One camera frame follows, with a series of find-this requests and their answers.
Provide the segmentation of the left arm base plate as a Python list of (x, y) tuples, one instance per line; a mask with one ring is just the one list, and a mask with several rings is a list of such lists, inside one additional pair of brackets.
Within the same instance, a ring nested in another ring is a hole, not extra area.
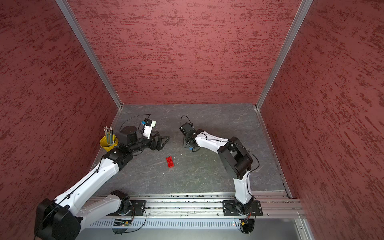
[(123, 200), (116, 213), (119, 216), (143, 216), (146, 203), (145, 200)]

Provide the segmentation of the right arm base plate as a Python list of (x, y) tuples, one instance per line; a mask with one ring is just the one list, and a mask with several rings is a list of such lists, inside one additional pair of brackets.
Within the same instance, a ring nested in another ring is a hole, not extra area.
[(224, 216), (226, 217), (241, 217), (241, 216), (248, 216), (248, 215), (251, 215), (251, 217), (261, 217), (264, 215), (260, 201), (253, 202), (251, 207), (249, 208), (248, 211), (246, 211), (245, 214), (241, 214), (238, 211), (235, 201), (225, 200), (222, 202), (222, 204), (223, 204)]

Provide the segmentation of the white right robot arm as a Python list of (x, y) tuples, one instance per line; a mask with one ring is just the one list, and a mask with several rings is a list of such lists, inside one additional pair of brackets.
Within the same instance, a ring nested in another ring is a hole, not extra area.
[(192, 123), (183, 124), (180, 131), (190, 148), (205, 148), (219, 155), (226, 172), (234, 180), (236, 211), (241, 216), (249, 215), (255, 203), (249, 179), (253, 163), (251, 153), (238, 138), (219, 138), (196, 130)]

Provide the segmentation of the red lego brick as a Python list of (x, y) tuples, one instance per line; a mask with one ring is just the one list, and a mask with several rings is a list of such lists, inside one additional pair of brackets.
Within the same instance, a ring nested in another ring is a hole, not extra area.
[(166, 160), (167, 160), (168, 168), (173, 168), (174, 167), (173, 158), (172, 157), (167, 157)]

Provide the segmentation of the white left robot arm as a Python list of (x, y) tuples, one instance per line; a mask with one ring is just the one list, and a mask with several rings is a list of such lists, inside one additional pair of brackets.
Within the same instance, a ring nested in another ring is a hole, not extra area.
[(135, 126), (124, 127), (115, 137), (116, 143), (93, 170), (55, 199), (44, 199), (39, 203), (35, 237), (42, 240), (74, 240), (84, 228), (109, 214), (136, 215), (129, 195), (121, 191), (113, 191), (87, 207), (85, 203), (134, 156), (145, 149), (160, 151), (170, 139), (160, 136), (159, 132), (152, 132), (150, 126), (144, 126), (141, 138), (138, 138), (137, 131)]

